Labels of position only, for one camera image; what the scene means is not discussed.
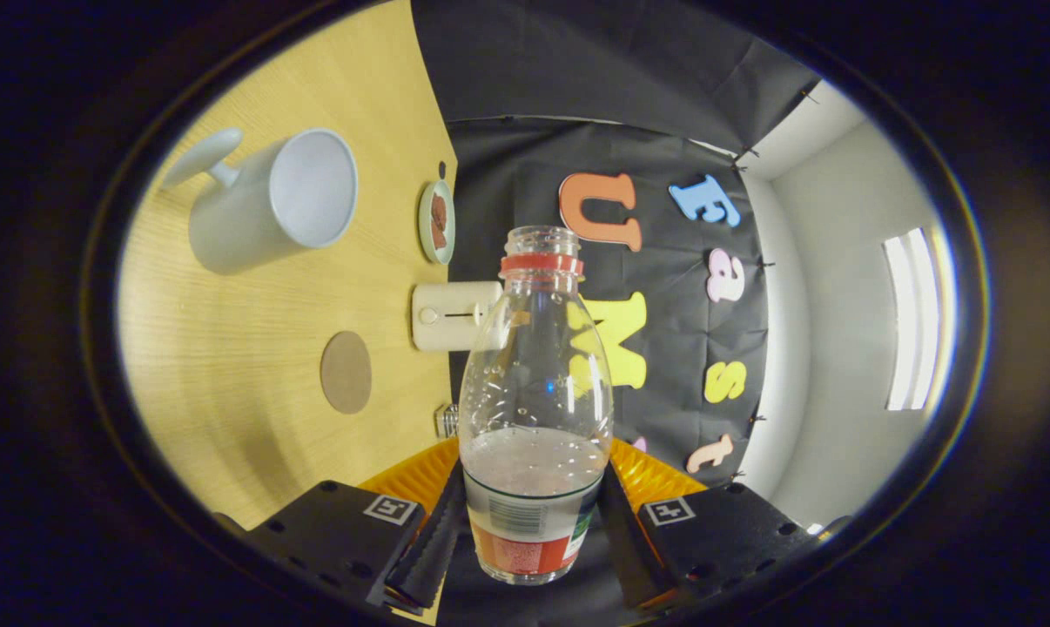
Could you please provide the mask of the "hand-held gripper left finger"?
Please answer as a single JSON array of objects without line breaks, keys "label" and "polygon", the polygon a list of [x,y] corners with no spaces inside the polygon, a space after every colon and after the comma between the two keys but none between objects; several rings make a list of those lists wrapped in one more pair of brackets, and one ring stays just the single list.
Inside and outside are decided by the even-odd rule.
[{"label": "hand-held gripper left finger", "polygon": [[420,615],[436,603],[465,515],[459,444],[448,438],[358,487],[315,484],[246,540],[327,595]]}]

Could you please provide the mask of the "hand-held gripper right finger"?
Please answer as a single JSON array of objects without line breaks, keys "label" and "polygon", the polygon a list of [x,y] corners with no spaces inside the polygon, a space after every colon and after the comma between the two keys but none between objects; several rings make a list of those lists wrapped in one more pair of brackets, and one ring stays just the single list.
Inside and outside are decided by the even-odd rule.
[{"label": "hand-held gripper right finger", "polygon": [[707,487],[622,441],[597,505],[625,606],[645,615],[727,594],[850,523],[807,528],[743,482]]}]

